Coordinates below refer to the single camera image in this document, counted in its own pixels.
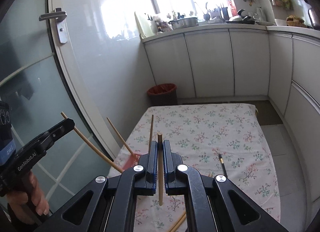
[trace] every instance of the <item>door handle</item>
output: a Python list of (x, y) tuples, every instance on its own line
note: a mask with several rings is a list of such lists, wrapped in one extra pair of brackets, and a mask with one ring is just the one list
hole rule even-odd
[(62, 11), (61, 8), (56, 8), (52, 13), (46, 13), (39, 16), (39, 21), (55, 19), (55, 24), (59, 36), (60, 44), (68, 42), (68, 33), (66, 31), (66, 24), (64, 19), (67, 18), (67, 13)]

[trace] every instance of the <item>floral tablecloth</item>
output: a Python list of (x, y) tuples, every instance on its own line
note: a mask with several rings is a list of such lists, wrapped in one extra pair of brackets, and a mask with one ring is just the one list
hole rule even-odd
[[(223, 174), (218, 154), (222, 154), (228, 178), (278, 222), (280, 197), (270, 149), (249, 104), (208, 104), (150, 107), (129, 136), (127, 143), (138, 154), (148, 153), (151, 115), (153, 140), (157, 132), (170, 141), (172, 152), (183, 163), (203, 175)], [(123, 166), (130, 153), (123, 146), (115, 163)], [(120, 173), (111, 168), (108, 177)], [(139, 196), (135, 232), (167, 231), (184, 210), (183, 196), (164, 195), (159, 206), (158, 193)], [(177, 231), (185, 231), (186, 221)]]

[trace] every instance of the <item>brown trash bin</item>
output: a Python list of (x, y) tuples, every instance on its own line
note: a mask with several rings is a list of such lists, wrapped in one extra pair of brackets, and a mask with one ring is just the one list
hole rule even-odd
[(178, 104), (177, 86), (172, 83), (161, 84), (147, 91), (153, 106), (174, 106)]

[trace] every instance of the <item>black chopstick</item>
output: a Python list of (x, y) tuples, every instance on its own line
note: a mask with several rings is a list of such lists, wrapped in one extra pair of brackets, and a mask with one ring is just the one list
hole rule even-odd
[(221, 154), (219, 154), (219, 160), (220, 160), (222, 168), (223, 168), (224, 176), (226, 176), (226, 178), (228, 178), (227, 171), (226, 171), (226, 168), (224, 167), (224, 163), (223, 163), (223, 159), (222, 159)]

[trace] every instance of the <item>white cabinet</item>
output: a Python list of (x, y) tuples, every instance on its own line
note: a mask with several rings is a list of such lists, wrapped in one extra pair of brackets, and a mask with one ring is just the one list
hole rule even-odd
[(270, 50), (265, 31), (230, 29), (235, 95), (268, 95)]
[(185, 34), (197, 98), (233, 96), (234, 76), (227, 29)]
[(320, 41), (293, 36), (293, 80), (320, 103)]
[(284, 118), (299, 144), (307, 168), (311, 200), (314, 201), (320, 196), (320, 107), (295, 82), (291, 85)]
[(269, 43), (270, 84), (268, 95), (284, 115), (292, 79), (292, 36), (283, 33), (270, 33)]
[(145, 43), (156, 84), (174, 83), (178, 98), (195, 98), (195, 87), (183, 34)]

